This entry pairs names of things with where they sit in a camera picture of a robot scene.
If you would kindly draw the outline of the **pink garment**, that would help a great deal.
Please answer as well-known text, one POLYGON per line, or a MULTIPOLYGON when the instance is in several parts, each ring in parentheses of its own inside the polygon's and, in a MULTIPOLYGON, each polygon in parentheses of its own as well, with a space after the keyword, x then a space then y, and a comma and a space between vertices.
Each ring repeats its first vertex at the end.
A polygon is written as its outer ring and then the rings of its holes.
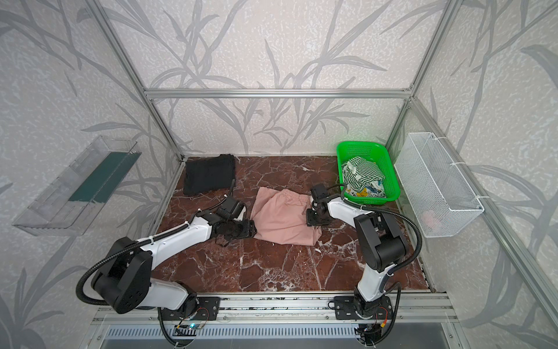
POLYGON ((314 246, 322 236, 320 227, 307 225, 310 196, 289 189, 259 188, 250 220, 254 238, 282 245, 314 246))

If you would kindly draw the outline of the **black shirt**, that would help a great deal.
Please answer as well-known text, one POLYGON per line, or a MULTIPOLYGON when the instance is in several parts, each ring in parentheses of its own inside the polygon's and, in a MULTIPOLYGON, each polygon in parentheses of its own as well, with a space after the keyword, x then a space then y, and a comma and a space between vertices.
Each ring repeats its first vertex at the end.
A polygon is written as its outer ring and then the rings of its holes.
POLYGON ((186 196, 231 188, 234 182, 235 157, 232 154, 186 161, 183 186, 186 196))

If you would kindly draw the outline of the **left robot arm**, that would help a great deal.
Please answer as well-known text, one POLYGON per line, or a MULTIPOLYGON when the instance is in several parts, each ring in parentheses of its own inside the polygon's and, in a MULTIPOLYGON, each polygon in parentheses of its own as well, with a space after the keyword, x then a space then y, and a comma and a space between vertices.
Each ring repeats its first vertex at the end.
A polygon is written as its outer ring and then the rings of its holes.
POLYGON ((82 302, 109 305, 118 314, 136 308, 166 308, 188 314, 194 293, 180 283, 156 279, 153 270, 211 238, 222 236, 230 241, 251 238, 256 232, 252 220, 225 220, 208 214, 148 238, 120 238, 107 256, 83 275, 76 294, 82 302))

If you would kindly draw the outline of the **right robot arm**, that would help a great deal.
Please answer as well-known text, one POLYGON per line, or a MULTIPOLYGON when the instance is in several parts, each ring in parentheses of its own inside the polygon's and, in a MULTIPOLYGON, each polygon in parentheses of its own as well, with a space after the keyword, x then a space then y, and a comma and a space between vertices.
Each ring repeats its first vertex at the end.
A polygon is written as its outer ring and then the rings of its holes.
POLYGON ((357 232, 360 250, 366 262, 355 290, 357 305, 372 305, 386 293, 393 274, 417 259, 421 244, 414 251, 396 219, 408 221, 401 214, 378 207, 358 205, 340 197, 311 199, 307 211, 309 226, 326 226, 340 220, 357 232))

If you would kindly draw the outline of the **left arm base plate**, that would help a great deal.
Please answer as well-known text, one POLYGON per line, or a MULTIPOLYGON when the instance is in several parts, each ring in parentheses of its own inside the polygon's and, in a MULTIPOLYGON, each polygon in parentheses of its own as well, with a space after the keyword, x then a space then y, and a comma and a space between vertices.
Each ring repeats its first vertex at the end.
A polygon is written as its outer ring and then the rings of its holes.
POLYGON ((186 300, 178 310, 161 310, 163 321, 216 321, 219 313, 221 298, 200 297, 196 300, 186 300))

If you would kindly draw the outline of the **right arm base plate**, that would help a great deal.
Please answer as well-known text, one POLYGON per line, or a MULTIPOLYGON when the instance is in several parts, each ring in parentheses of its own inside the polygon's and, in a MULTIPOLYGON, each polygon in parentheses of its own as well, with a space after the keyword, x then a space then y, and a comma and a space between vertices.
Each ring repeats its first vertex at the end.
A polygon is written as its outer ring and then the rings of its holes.
POLYGON ((393 317, 391 299, 386 295, 371 302, 366 302, 357 296, 336 296, 328 303, 328 307, 334 310, 336 320, 384 322, 393 317))

